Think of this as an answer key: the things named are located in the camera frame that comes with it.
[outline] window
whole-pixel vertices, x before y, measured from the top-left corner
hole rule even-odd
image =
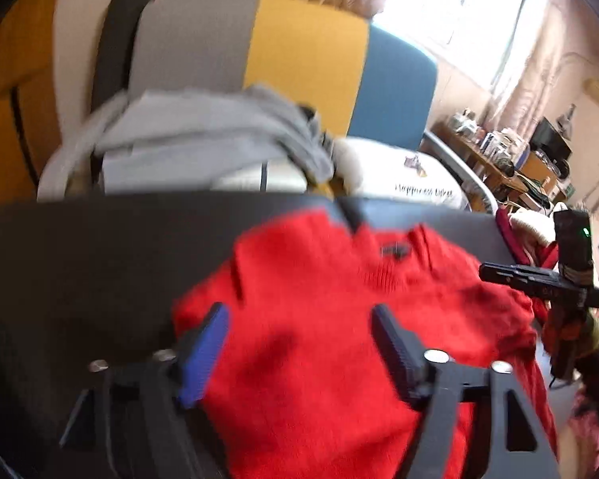
[[[412,38],[490,89],[525,0],[387,0],[374,22]]]

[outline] red sweater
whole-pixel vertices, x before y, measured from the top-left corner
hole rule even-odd
[[[396,242],[410,248],[405,257],[381,256]],[[397,398],[372,340],[378,303],[459,363],[510,362],[555,448],[531,302],[481,282],[477,268],[426,227],[351,234],[317,211],[241,236],[232,258],[174,311],[182,334],[214,302],[230,307],[228,339],[202,402],[233,477],[395,475],[419,415]],[[460,406],[447,478],[460,477],[471,412]]]

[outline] blue headboard panel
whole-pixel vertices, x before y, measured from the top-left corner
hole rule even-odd
[[[436,82],[437,64],[432,57],[371,25],[348,135],[416,150]]]

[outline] metal bolt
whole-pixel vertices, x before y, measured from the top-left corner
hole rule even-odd
[[[490,364],[490,367],[493,371],[495,371],[495,373],[512,373],[512,366],[508,362],[505,362],[503,360],[495,360],[493,363]]]
[[[176,357],[176,352],[172,349],[160,349],[153,354],[153,360],[158,362],[168,362]]]
[[[89,364],[89,372],[91,373],[99,373],[100,371],[104,371],[105,369],[109,369],[109,362],[106,360],[94,360]]]
[[[427,349],[424,351],[423,357],[429,362],[435,362],[438,364],[445,364],[450,361],[448,353],[441,349]]]

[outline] wooden desk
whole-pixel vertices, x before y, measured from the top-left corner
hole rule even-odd
[[[492,161],[484,156],[484,153],[479,151],[476,145],[452,131],[446,124],[435,124],[432,132],[459,156],[468,158],[466,161],[468,167],[474,168],[477,164],[480,164],[484,168],[487,175],[484,183],[497,199],[500,199],[499,196],[501,196],[502,198],[508,197],[508,199],[515,200],[519,195],[528,191],[528,187],[518,176],[507,177]]]

